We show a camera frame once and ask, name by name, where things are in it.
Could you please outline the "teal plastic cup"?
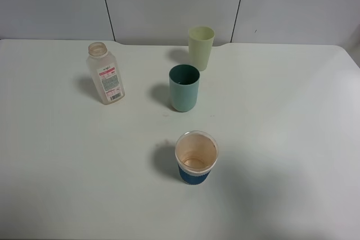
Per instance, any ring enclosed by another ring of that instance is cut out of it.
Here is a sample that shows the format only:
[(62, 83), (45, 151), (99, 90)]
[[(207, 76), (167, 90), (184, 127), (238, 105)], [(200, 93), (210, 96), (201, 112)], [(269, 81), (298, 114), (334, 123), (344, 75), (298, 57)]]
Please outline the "teal plastic cup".
[(172, 107), (179, 112), (193, 109), (197, 102), (200, 72), (194, 66), (181, 64), (169, 71), (169, 94)]

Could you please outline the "paper cup with blue sleeve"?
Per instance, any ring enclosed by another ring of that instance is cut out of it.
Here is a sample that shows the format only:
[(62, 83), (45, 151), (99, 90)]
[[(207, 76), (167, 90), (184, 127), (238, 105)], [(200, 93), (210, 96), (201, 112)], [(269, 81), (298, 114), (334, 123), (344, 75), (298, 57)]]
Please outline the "paper cup with blue sleeve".
[(216, 164), (219, 149), (211, 135), (194, 130), (179, 137), (174, 154), (182, 180), (198, 185), (205, 181)]

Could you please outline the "pale green plastic cup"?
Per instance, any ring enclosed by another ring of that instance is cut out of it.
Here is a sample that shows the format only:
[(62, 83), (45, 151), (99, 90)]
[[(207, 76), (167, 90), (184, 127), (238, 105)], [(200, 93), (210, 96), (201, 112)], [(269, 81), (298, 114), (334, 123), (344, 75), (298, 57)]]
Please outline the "pale green plastic cup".
[(207, 26), (197, 26), (188, 31), (190, 63), (199, 71), (207, 68), (215, 32)]

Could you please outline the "clear plastic drink bottle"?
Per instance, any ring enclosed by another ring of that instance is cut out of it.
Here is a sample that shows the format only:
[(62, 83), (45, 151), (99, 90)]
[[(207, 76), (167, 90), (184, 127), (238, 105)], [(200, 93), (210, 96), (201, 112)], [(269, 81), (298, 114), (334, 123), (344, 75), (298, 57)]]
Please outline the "clear plastic drink bottle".
[(114, 103), (125, 96), (117, 60), (104, 43), (94, 42), (88, 46), (86, 63), (104, 105)]

